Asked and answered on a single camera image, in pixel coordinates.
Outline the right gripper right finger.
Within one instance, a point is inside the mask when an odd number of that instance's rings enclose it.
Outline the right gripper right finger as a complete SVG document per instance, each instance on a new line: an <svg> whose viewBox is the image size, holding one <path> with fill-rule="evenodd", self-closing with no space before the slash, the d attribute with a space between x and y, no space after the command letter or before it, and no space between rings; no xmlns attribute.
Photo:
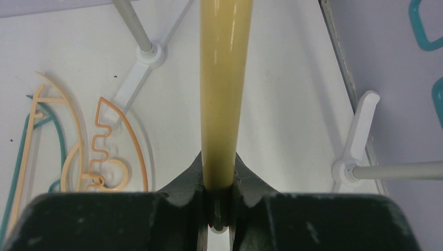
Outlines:
<svg viewBox="0 0 443 251"><path fill-rule="evenodd" d="M237 156L232 250L420 250L391 199L358 193L278 192Z"/></svg>

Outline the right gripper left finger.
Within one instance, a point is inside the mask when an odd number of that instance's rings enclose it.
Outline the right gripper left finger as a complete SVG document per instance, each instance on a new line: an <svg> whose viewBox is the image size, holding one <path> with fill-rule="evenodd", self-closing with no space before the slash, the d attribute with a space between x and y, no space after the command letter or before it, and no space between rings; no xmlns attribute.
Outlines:
<svg viewBox="0 0 443 251"><path fill-rule="evenodd" d="M204 250L202 158L156 192L46 193L3 250Z"/></svg>

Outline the orange wavy hanger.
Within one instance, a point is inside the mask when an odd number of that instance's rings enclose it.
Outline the orange wavy hanger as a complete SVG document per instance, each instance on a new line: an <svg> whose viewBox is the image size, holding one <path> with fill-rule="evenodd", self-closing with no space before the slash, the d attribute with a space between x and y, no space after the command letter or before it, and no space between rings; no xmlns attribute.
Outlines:
<svg viewBox="0 0 443 251"><path fill-rule="evenodd" d="M98 139L108 138L109 136L111 136L112 131L113 131L113 129L110 125L100 122L100 113L101 113L102 105L105 105L106 107L110 108L113 112L115 112L118 115L118 117L122 120L125 128L127 129L128 133L130 135L130 138L132 140L134 150L137 154L137 159L138 159L138 163L139 163L140 170L141 170L143 191L148 192L149 191L149 181L148 181L148 175L147 175L147 168L146 168L146 163L145 163L144 156L142 153L142 149L139 144L139 140L138 140L129 120L127 119L126 115L123 113L123 111L104 97L100 97L98 100L98 103L97 103L97 109L96 109L96 115L95 115L95 126L97 128L105 129L106 133L105 134L95 134L91 139L91 150L95 153L101 154L102 158L93 158L89 161L87 172L84 175L82 175L82 178L84 178L84 177L89 178L92 180L92 183L87 184L84 188L84 191L87 192L91 189L94 189L97 191L102 191L102 192L122 191L127 186L127 184L129 183L129 179L130 179L129 168L126 164L123 163L123 161L116 159L116 158L111 158L109 151L107 151L106 149L97 148L97 146L96 146ZM106 184L106 178L104 175L99 174L99 173L94 173L92 171L92 168L93 168L94 164L96 164L96 163L110 163L110 164L118 165L123 172L122 181L115 187L109 187Z"/></svg>

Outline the teal plastic hanger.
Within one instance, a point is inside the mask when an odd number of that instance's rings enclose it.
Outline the teal plastic hanger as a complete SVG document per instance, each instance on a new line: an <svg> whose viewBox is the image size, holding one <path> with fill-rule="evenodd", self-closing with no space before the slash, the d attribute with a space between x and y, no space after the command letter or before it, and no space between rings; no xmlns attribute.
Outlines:
<svg viewBox="0 0 443 251"><path fill-rule="evenodd" d="M65 141L65 136L64 136L62 127L61 127L61 123L60 123L57 115L53 111L53 109L49 105L47 105L46 102L39 102L38 105L46 111L46 113L48 114L48 117L43 119L40 122L35 123L33 126L33 129L35 130L35 129L37 129L49 122L53 122L56 132L57 132L59 145L60 145L60 157L61 157L61 169L62 169L63 165L66 161L66 158L67 158L67 149L66 149L66 141ZM17 190L20 166L22 163L22 157L24 155L24 150L25 150L25 141L26 141L27 128L29 125L29 118L30 118L30 115L27 115L26 119L25 119L24 128L22 131L22 137L20 140L19 150L17 153L14 174L13 174L13 177L11 180L11 186L9 189L9 194L8 194L8 198L7 198L7 202L6 202L6 206L5 206L5 211L4 211L3 219L1 222L1 247L3 247L3 243L6 238L7 227L8 227L8 224L10 223L10 215L12 212L14 195Z"/></svg>

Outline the yellow wavy hanger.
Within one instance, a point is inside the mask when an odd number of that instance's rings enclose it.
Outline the yellow wavy hanger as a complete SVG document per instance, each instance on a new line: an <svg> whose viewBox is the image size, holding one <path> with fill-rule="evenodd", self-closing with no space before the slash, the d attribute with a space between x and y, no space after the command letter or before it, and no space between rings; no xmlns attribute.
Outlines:
<svg viewBox="0 0 443 251"><path fill-rule="evenodd" d="M200 2L203 183L232 186L252 17L252 1Z"/></svg>

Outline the blue wavy hanger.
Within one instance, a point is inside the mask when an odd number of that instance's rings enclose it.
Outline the blue wavy hanger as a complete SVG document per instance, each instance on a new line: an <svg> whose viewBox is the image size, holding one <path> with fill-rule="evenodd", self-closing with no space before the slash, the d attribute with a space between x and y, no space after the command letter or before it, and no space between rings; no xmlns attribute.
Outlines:
<svg viewBox="0 0 443 251"><path fill-rule="evenodd" d="M442 48L442 37L435 41L430 41L428 39L419 13L419 6L421 2L421 0L410 1L408 9L409 20L418 46L423 51L431 52Z"/></svg>
<svg viewBox="0 0 443 251"><path fill-rule="evenodd" d="M441 127L443 127L442 88L443 78L441 77L432 86L432 100Z"/></svg>

